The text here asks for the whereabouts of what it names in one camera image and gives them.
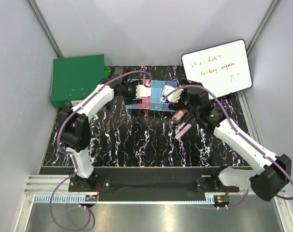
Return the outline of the light blue drawer bin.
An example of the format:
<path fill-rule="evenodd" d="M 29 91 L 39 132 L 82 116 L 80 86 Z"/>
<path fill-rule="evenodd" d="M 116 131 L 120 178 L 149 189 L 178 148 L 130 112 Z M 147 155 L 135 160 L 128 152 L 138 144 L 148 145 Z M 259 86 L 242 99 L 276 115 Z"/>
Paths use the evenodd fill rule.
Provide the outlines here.
<path fill-rule="evenodd" d="M 125 92 L 123 94 L 124 103 L 126 106 L 136 106 L 142 103 L 141 99 L 136 98 L 136 85 L 140 85 L 140 80 L 130 80 L 125 84 Z"/>

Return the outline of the pink drawer bin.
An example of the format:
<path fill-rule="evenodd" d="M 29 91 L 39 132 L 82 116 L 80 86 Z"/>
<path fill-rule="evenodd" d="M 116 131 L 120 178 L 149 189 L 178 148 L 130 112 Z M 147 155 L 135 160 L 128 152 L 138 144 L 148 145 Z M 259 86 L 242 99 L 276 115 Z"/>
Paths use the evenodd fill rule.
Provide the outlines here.
<path fill-rule="evenodd" d="M 151 80 L 149 80 L 149 79 L 142 80 L 142 84 L 145 84 L 148 81 L 151 81 Z M 140 109 L 150 109 L 150 98 L 151 97 L 141 98 L 142 103 L 138 104 L 138 108 L 140 108 Z"/>

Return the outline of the colourful pink-capped tube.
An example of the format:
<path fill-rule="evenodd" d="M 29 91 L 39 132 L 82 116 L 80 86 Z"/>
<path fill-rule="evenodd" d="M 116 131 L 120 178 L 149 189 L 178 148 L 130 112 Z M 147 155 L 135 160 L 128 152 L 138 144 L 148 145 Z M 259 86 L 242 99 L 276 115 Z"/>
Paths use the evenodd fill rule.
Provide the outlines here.
<path fill-rule="evenodd" d="M 179 124 L 180 121 L 187 115 L 187 110 L 178 110 L 171 118 L 173 124 Z"/>

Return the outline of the beige small marker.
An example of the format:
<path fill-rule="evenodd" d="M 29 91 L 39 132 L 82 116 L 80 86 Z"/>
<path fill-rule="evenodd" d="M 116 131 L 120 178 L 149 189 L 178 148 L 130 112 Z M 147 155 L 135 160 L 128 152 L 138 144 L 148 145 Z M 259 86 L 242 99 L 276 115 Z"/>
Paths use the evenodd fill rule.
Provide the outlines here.
<path fill-rule="evenodd" d="M 180 131 L 185 125 L 186 125 L 185 122 L 181 123 L 181 124 L 178 126 L 177 131 Z"/>

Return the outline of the sky blue drawer bin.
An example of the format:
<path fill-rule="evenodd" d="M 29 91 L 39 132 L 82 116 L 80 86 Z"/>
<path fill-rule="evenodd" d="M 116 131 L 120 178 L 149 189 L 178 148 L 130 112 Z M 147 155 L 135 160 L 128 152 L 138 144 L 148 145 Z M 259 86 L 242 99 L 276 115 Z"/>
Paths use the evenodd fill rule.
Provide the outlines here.
<path fill-rule="evenodd" d="M 153 111 L 162 111 L 163 110 L 163 102 L 161 98 L 163 97 L 162 91 L 164 89 L 165 82 L 164 81 L 152 81 L 152 92 L 150 98 L 150 110 Z"/>

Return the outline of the purple drawer bin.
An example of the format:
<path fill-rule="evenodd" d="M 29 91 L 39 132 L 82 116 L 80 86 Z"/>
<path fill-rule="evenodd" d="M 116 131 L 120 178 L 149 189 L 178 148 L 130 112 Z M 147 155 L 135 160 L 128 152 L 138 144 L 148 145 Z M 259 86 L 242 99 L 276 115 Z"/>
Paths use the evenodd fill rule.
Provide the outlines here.
<path fill-rule="evenodd" d="M 166 94 L 168 94 L 170 91 L 176 88 L 177 88 L 176 82 L 165 82 L 164 88 L 162 90 L 162 100 L 166 96 Z M 170 104 L 169 99 L 165 99 L 165 101 L 163 101 L 163 111 L 174 112 L 174 110 L 169 109 L 169 104 Z"/>

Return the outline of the lilac highlighter pen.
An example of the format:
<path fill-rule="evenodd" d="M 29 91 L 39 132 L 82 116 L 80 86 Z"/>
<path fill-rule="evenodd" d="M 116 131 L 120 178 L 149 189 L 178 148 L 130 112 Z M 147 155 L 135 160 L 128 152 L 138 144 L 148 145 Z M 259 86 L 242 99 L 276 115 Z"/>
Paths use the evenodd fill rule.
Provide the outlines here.
<path fill-rule="evenodd" d="M 184 134 L 187 133 L 187 131 L 192 127 L 191 124 L 187 124 L 186 126 L 184 126 L 176 135 L 175 135 L 175 139 L 179 140 Z"/>

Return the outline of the black orange-capped marker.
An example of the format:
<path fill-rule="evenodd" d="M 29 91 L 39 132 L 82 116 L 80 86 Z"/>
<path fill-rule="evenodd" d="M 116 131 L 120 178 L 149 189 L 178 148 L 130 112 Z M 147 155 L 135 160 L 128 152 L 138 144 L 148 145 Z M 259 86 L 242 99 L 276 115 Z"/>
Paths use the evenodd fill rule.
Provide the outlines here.
<path fill-rule="evenodd" d="M 184 120 L 185 125 L 190 123 L 190 121 L 194 118 L 192 114 L 189 114 L 188 117 Z"/>

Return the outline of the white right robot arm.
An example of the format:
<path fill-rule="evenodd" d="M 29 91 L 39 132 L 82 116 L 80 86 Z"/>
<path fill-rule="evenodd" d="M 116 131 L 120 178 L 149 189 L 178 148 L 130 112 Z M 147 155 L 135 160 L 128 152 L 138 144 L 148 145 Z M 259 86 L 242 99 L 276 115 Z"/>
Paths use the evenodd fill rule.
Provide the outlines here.
<path fill-rule="evenodd" d="M 165 86 L 162 95 L 164 101 L 169 101 L 170 109 L 188 111 L 200 128 L 228 144 L 249 164 L 249 170 L 223 168 L 211 179 L 215 191 L 239 187 L 252 190 L 269 202 L 288 184 L 293 186 L 291 159 L 269 151 L 241 130 L 221 102 L 201 83 L 184 80 L 178 88 Z"/>

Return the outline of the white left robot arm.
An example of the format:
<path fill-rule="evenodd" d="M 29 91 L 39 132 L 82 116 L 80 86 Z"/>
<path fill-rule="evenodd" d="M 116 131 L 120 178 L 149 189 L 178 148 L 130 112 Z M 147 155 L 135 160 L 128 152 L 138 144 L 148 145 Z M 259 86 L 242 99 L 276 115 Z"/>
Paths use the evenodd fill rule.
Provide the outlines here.
<path fill-rule="evenodd" d="M 96 88 L 82 102 L 70 109 L 62 109 L 62 124 L 57 136 L 57 149 L 68 155 L 73 163 L 74 171 L 67 179 L 73 187 L 80 191 L 93 191 L 99 185 L 96 182 L 96 171 L 89 159 L 88 147 L 91 139 L 90 121 L 98 111 L 110 103 L 116 96 L 138 96 L 137 84 L 130 82 L 130 75 L 142 73 L 148 77 L 147 87 L 152 80 L 151 75 L 143 70 L 132 70 L 122 74 L 112 74 L 99 81 Z"/>

